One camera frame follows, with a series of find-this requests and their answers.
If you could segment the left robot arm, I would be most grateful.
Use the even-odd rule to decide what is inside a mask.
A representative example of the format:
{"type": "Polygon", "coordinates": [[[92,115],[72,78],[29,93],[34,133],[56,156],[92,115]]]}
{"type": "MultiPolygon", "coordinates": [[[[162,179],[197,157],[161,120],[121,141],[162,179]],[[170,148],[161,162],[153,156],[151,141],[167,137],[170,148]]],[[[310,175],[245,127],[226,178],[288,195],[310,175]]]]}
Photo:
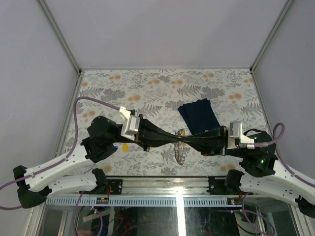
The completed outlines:
{"type": "Polygon", "coordinates": [[[174,143],[178,137],[165,132],[147,119],[130,116],[123,124],[96,117],[88,127],[88,137],[81,144],[46,163],[27,168],[14,168],[14,178],[21,208],[36,207],[48,198],[70,192],[102,194],[109,190],[103,170],[94,168],[85,174],[69,173],[84,166],[101,162],[114,154],[115,143],[134,143],[144,151],[174,143]]]}

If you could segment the metal keyring with yellow handle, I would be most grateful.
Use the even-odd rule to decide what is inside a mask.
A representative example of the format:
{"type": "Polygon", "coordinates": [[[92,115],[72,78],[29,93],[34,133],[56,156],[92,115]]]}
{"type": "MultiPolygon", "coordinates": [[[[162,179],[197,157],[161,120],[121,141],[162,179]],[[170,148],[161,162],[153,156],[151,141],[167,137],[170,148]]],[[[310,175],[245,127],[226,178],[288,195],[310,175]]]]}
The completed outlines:
{"type": "MultiPolygon", "coordinates": [[[[180,129],[178,131],[175,131],[174,134],[178,137],[181,137],[181,136],[184,136],[186,133],[185,133],[185,129],[180,129]]],[[[185,143],[183,142],[176,142],[174,144],[174,154],[175,154],[175,159],[176,159],[176,162],[182,166],[184,165],[185,163],[185,157],[184,157],[184,147],[185,147],[185,143]]]]}

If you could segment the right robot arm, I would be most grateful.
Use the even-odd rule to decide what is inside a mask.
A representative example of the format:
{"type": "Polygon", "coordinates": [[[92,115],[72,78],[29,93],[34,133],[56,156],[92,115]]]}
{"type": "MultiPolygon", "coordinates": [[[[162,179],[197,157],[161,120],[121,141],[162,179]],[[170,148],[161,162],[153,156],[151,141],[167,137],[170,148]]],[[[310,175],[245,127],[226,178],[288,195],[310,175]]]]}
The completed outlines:
{"type": "Polygon", "coordinates": [[[233,156],[241,159],[240,169],[229,170],[225,180],[215,181],[215,194],[252,193],[290,204],[310,218],[315,216],[315,181],[284,165],[276,155],[276,140],[265,131],[253,130],[248,136],[241,122],[229,127],[181,136],[179,141],[202,155],[233,156]]]}

